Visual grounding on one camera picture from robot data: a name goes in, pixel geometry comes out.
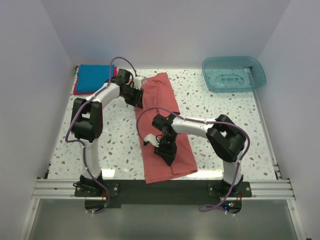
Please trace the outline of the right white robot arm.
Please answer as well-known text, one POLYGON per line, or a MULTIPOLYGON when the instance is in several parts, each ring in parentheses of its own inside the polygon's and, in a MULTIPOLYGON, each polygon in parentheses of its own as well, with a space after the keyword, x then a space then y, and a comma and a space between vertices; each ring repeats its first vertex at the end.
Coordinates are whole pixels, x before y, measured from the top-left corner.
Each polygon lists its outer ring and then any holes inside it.
POLYGON ((250 138, 228 116, 221 114, 215 120, 205 120, 183 118, 176 113, 168 116, 157 114, 152 120, 152 126, 162 133, 162 137, 157 139, 155 135, 149 134, 144 141, 149 141, 154 146, 154 153, 168 166, 171 166, 176 159, 178 135, 202 137, 209 141, 214 153, 223 162, 223 192, 233 197, 241 190, 240 184, 243 181, 241 162, 249 150, 250 138))

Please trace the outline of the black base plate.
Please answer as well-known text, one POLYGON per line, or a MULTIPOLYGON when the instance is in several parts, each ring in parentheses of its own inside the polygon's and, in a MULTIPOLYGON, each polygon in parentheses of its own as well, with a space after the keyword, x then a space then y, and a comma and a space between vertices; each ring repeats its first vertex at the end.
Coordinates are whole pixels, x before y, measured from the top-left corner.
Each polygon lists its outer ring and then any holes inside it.
POLYGON ((249 182, 230 188, 222 180, 167 180, 147 184, 144 180, 103 180, 82 178, 73 184, 74 195, 85 198, 84 207, 99 213, 122 205, 197 205, 199 211, 221 210, 237 214, 242 200, 251 198, 249 182))

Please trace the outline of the teal plastic basin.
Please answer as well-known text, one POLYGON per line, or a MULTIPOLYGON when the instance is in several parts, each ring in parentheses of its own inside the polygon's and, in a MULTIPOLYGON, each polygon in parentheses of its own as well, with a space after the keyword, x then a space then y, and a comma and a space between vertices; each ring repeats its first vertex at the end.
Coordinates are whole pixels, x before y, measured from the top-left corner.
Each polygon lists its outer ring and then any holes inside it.
POLYGON ((262 65, 250 56, 206 58, 202 73, 208 90, 215 93, 253 92, 267 82, 262 65))

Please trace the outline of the aluminium frame rail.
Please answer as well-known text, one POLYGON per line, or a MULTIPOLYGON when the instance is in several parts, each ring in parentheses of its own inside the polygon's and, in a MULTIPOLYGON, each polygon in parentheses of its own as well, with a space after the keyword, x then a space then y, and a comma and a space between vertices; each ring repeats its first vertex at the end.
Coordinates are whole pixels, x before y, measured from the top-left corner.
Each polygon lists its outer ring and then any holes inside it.
MULTIPOLYGON (((74 199, 76 179, 38 179, 33 199, 74 199)), ((294 200, 295 194, 289 179, 251 180, 250 189, 255 200, 294 200)))

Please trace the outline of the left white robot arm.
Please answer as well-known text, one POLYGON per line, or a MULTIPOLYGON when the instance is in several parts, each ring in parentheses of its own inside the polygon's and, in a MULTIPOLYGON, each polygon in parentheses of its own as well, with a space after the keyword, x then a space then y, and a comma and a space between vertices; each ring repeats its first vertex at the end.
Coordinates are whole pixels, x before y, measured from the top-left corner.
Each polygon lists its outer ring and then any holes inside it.
POLYGON ((123 98, 126 104, 142 109, 144 93, 142 85, 146 81, 145 76, 133 75, 128 70, 119 69, 116 76, 109 77, 93 94, 87 98, 78 97, 73 102, 65 141, 78 142, 82 146, 81 178, 91 179, 85 189, 92 196, 99 196, 104 190, 98 154, 99 138, 104 127, 103 110, 119 97, 123 98))

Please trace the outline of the salmon pink t shirt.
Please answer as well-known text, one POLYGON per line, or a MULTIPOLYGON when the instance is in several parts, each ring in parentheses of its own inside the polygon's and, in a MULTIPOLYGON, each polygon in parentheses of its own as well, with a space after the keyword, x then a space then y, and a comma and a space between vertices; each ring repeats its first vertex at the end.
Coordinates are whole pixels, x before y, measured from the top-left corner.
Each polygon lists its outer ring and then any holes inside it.
POLYGON ((148 78, 142 88, 143 108, 136 108, 135 116, 146 183, 197 172, 188 136, 177 134, 171 126, 180 110, 167 73, 148 78))

